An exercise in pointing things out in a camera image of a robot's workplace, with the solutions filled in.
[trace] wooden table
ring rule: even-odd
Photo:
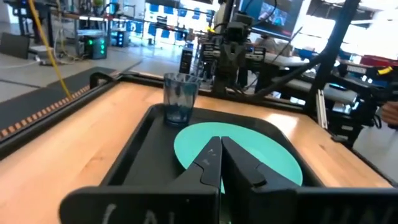
[[[58,223],[64,196],[98,185],[162,90],[120,83],[0,162],[0,223]],[[390,187],[302,114],[198,97],[196,107],[278,126],[326,186]]]

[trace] blue tinted cup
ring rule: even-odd
[[[164,75],[164,118],[172,126],[186,126],[192,115],[201,79],[183,73]]]

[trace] person's hand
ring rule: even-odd
[[[398,125],[398,102],[387,102],[381,107],[381,119],[387,124]]]

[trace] teal plate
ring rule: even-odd
[[[301,168],[284,147],[256,131],[227,123],[199,123],[181,130],[174,140],[174,152],[181,165],[187,168],[213,136],[230,137],[265,165],[302,185]]]

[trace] monitor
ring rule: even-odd
[[[269,16],[274,10],[275,0],[241,0],[239,10],[247,8],[247,15],[254,18],[253,32],[289,40],[293,36],[302,3],[303,0],[277,0],[277,7]]]

